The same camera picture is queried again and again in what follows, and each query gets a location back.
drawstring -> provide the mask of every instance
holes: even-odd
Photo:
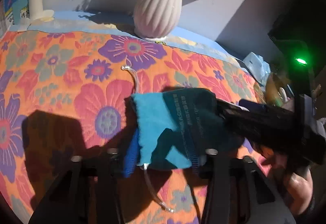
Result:
[[[121,67],[121,70],[123,71],[127,71],[131,74],[131,76],[133,77],[134,81],[135,81],[135,93],[139,93],[139,80],[138,80],[138,76],[137,76],[137,72],[131,68],[130,66],[128,65],[123,65]],[[145,177],[145,182],[146,182],[146,185],[147,185],[147,188],[149,190],[149,192],[151,193],[153,199],[155,202],[157,202],[161,207],[163,207],[165,210],[173,213],[174,212],[174,209],[168,207],[168,205],[166,203],[164,203],[156,194],[153,186],[152,186],[152,183],[151,183],[151,180],[149,179],[149,175],[147,173],[147,168],[148,168],[148,163],[144,163],[143,165],[143,168],[144,168],[144,177]]]
[[[149,175],[147,173],[147,168],[148,168],[148,163],[144,163],[144,176],[145,176],[145,181],[148,187],[149,192],[151,193],[153,199],[161,206],[163,207],[166,211],[169,211],[171,213],[174,212],[174,209],[168,207],[167,204],[165,204],[156,194],[152,184],[151,184],[151,180],[149,179]]]
[[[139,80],[138,80],[137,72],[128,65],[121,66],[121,70],[127,71],[131,74],[131,76],[134,78],[135,81],[135,93],[139,93]]]

vase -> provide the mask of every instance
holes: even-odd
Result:
[[[182,0],[138,0],[134,10],[135,34],[150,41],[164,41],[178,24]]]

green led indicator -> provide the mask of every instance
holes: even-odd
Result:
[[[301,64],[307,64],[307,62],[304,59],[297,58],[296,61]]]

human hand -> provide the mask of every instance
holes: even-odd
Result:
[[[287,193],[283,199],[294,216],[302,214],[309,206],[313,194],[313,182],[310,170],[305,178],[285,172],[287,157],[281,154],[272,154],[261,165],[271,165],[268,178],[278,187],[285,188]]]

vase base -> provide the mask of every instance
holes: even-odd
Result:
[[[166,41],[167,36],[162,37],[162,38],[147,38],[144,37],[141,33],[139,33],[139,31],[137,30],[137,28],[134,29],[134,33],[140,37],[141,39],[148,41],[148,42],[164,42]]]

